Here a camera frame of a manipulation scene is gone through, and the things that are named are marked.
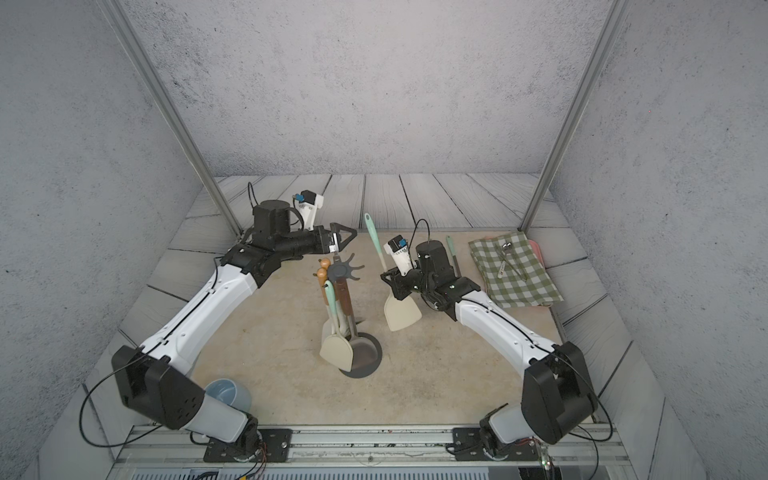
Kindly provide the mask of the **cream spatula mint handle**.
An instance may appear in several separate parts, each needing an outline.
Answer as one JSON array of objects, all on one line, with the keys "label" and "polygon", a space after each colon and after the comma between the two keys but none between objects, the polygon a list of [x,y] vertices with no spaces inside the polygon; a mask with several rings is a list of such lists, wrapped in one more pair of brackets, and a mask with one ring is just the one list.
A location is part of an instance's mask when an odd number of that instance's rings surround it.
[{"label": "cream spatula mint handle", "polygon": [[[384,259],[382,245],[379,240],[374,221],[369,213],[364,214],[364,221],[373,242],[374,248],[378,254],[382,266],[382,272],[386,273],[388,268]],[[389,291],[389,295],[384,303],[384,315],[388,328],[391,331],[398,331],[407,328],[422,318],[421,311],[412,298],[408,297],[404,300],[398,300],[392,291]]]}]

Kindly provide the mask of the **grey spatula mint handle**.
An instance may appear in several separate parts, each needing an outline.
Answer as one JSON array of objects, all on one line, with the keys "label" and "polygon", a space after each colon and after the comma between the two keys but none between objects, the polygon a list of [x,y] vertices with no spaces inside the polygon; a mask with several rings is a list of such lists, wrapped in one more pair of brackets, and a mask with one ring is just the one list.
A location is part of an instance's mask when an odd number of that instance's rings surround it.
[{"label": "grey spatula mint handle", "polygon": [[458,262],[458,257],[457,257],[457,252],[456,252],[455,244],[454,244],[453,238],[450,235],[446,236],[446,245],[448,247],[448,251],[449,251],[451,259],[452,259],[452,264],[453,264],[453,267],[454,267],[455,274],[456,274],[457,277],[461,277],[462,276],[462,272],[461,272],[460,265],[459,265],[459,262]]}]

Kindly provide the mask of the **grey utensil rack stand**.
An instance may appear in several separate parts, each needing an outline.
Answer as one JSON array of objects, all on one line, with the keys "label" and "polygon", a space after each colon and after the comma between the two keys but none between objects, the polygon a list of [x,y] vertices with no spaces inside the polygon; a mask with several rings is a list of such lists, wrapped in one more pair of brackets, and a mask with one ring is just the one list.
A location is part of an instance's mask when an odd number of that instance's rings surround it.
[{"label": "grey utensil rack stand", "polygon": [[336,297],[340,302],[342,312],[346,316],[349,328],[352,365],[351,370],[345,372],[345,375],[360,379],[371,375],[378,369],[382,361],[383,352],[380,343],[375,337],[366,333],[360,335],[357,330],[347,280],[357,280],[357,277],[352,275],[352,271],[359,270],[362,267],[352,267],[350,265],[353,257],[354,255],[351,255],[347,261],[342,261],[340,255],[336,253],[333,256],[333,262],[328,267],[328,278],[334,285]]}]

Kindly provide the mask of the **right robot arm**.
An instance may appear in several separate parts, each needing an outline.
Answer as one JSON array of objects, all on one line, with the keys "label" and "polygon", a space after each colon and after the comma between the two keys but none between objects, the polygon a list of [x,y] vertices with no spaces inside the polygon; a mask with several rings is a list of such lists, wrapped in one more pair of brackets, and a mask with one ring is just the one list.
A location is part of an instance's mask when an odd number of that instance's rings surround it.
[{"label": "right robot arm", "polygon": [[486,457],[502,461],[528,441],[554,445],[601,408],[575,344],[557,345],[503,311],[476,282],[456,273],[440,241],[427,240],[411,253],[402,236],[381,243],[371,219],[366,226],[380,259],[395,263],[381,278],[396,301],[420,294],[430,308],[486,340],[520,375],[520,402],[493,410],[479,423],[474,446]]}]

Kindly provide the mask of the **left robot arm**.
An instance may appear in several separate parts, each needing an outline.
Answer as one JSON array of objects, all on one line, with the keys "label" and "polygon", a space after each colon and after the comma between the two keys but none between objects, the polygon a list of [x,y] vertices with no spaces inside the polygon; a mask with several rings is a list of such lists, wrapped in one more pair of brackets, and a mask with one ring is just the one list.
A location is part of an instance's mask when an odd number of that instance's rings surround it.
[{"label": "left robot arm", "polygon": [[339,223],[314,223],[315,207],[266,200],[252,208],[253,224],[223,256],[211,278],[140,346],[121,347],[110,378],[122,404],[171,430],[207,436],[237,460],[263,451],[258,421],[210,395],[189,378],[200,352],[229,315],[285,261],[338,253],[357,235]]}]

